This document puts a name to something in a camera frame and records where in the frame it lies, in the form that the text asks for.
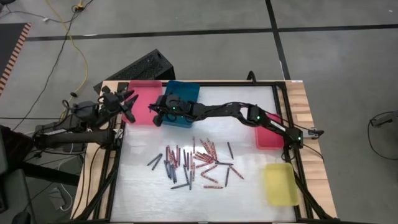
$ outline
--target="yellow tray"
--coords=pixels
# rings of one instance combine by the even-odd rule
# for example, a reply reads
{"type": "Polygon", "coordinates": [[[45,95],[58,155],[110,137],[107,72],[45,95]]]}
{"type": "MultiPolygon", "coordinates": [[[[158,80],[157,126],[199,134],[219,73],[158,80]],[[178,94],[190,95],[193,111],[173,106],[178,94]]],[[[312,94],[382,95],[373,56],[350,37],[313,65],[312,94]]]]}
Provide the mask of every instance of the yellow tray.
{"type": "Polygon", "coordinates": [[[264,182],[267,199],[270,205],[294,206],[299,204],[293,167],[291,164],[266,165],[264,182]]]}

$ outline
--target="yellow cable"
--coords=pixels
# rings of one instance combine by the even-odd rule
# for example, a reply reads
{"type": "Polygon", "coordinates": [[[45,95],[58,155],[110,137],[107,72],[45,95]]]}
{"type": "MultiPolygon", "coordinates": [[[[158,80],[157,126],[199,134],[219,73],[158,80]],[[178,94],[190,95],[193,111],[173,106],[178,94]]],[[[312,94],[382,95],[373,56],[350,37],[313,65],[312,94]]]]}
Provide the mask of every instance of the yellow cable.
{"type": "MultiPolygon", "coordinates": [[[[73,42],[73,38],[72,35],[70,34],[70,32],[68,31],[68,27],[65,25],[64,21],[62,20],[60,14],[52,7],[52,5],[50,4],[49,0],[45,0],[45,2],[47,3],[47,5],[49,5],[49,7],[51,8],[51,10],[54,12],[55,15],[57,15],[59,21],[61,21],[61,24],[63,26],[63,28],[66,30],[67,35],[69,36],[70,42],[72,44],[72,46],[80,53],[80,55],[83,57],[83,60],[85,61],[85,67],[86,67],[86,75],[85,75],[85,79],[83,80],[83,82],[80,84],[80,86],[75,90],[75,93],[77,93],[80,88],[82,88],[82,86],[86,83],[87,81],[87,77],[88,77],[88,63],[87,63],[87,59],[85,57],[85,55],[83,54],[83,52],[81,52],[81,50],[76,47],[75,43],[73,42]]],[[[61,119],[63,118],[63,115],[65,114],[66,109],[62,112],[61,114],[61,119]]]]}

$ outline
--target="pink tray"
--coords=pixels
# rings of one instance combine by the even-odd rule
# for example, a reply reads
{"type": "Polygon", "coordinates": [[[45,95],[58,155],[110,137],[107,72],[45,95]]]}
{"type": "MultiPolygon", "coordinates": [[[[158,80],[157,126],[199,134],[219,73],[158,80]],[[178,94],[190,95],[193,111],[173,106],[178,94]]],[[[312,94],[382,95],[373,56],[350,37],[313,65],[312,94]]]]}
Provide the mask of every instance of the pink tray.
{"type": "MultiPolygon", "coordinates": [[[[154,111],[150,111],[148,106],[151,103],[155,103],[158,96],[162,94],[162,82],[152,80],[134,80],[130,81],[128,90],[134,90],[134,93],[127,100],[137,94],[139,95],[131,108],[131,113],[136,118],[136,122],[134,124],[154,125],[152,120],[156,113],[154,111]]],[[[125,117],[125,115],[122,116],[122,119],[127,124],[130,124],[130,121],[125,117]]]]}
{"type": "MultiPolygon", "coordinates": [[[[270,119],[280,122],[278,115],[268,114],[270,119]]],[[[282,136],[273,133],[263,127],[256,128],[256,146],[258,149],[282,149],[284,147],[284,139],[282,136]]]]}

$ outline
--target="concrete floor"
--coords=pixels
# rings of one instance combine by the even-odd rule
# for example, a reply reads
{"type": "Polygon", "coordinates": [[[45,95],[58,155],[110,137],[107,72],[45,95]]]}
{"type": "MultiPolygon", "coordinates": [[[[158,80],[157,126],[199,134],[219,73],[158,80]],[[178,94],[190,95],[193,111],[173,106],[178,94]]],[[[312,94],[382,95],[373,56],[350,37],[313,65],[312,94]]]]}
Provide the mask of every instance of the concrete floor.
{"type": "MultiPolygon", "coordinates": [[[[72,16],[71,6],[78,1],[51,2],[67,20],[72,16]]],[[[278,27],[398,21],[398,2],[394,0],[278,0],[272,5],[278,27]]],[[[9,7],[55,18],[44,1],[18,0],[9,7]]],[[[30,37],[65,34],[60,24],[44,23],[29,15],[15,13],[0,19],[0,23],[10,22],[33,23],[30,37]]],[[[72,34],[270,27],[263,0],[95,0],[74,21],[72,34]]],[[[396,223],[398,163],[370,150],[366,126],[375,114],[397,109],[398,30],[292,32],[281,33],[280,38],[290,76],[304,81],[315,124],[325,130],[320,144],[338,216],[347,221],[396,223]]],[[[26,114],[45,83],[61,43],[25,43],[0,97],[0,116],[26,114]]],[[[249,70],[257,79],[284,79],[272,33],[78,40],[76,44],[90,67],[79,100],[93,100],[93,85],[153,49],[159,49],[171,61],[180,80],[245,79],[249,70]]],[[[68,98],[83,77],[81,58],[67,43],[30,117],[59,116],[61,100],[68,98]]],[[[10,127],[17,122],[0,120],[10,127]]],[[[24,121],[18,131],[31,131],[40,122],[24,121]]],[[[394,151],[398,138],[392,125],[374,130],[372,139],[379,152],[398,157],[394,151]]]]}

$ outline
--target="plastic container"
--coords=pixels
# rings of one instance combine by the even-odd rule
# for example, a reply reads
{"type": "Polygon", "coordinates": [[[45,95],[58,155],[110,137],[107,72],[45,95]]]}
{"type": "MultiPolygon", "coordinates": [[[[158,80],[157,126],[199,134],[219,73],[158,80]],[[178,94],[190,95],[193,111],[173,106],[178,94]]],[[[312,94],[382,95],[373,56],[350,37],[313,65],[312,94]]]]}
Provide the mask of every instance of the plastic container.
{"type": "MultiPolygon", "coordinates": [[[[134,93],[127,99],[130,100],[135,95],[139,95],[131,108],[131,113],[136,118],[136,125],[154,125],[153,119],[155,111],[149,110],[148,106],[155,103],[162,94],[161,81],[133,80],[129,83],[128,90],[134,90],[134,93]]],[[[130,121],[123,115],[123,121],[130,124],[130,121]]]]}
{"type": "MultiPolygon", "coordinates": [[[[181,100],[197,102],[200,85],[196,83],[185,83],[171,80],[167,84],[165,94],[178,95],[181,100]]],[[[188,122],[184,117],[163,117],[163,124],[177,126],[182,128],[191,128],[192,122],[188,122]]]]}
{"type": "Polygon", "coordinates": [[[273,206],[294,206],[299,204],[290,163],[268,164],[264,170],[267,200],[273,206]]]}
{"type": "MultiPolygon", "coordinates": [[[[277,121],[280,123],[280,118],[274,114],[267,114],[270,119],[277,121]]],[[[263,128],[257,127],[256,130],[256,146],[258,149],[282,149],[284,147],[284,139],[282,136],[273,133],[272,131],[263,128]]]]}

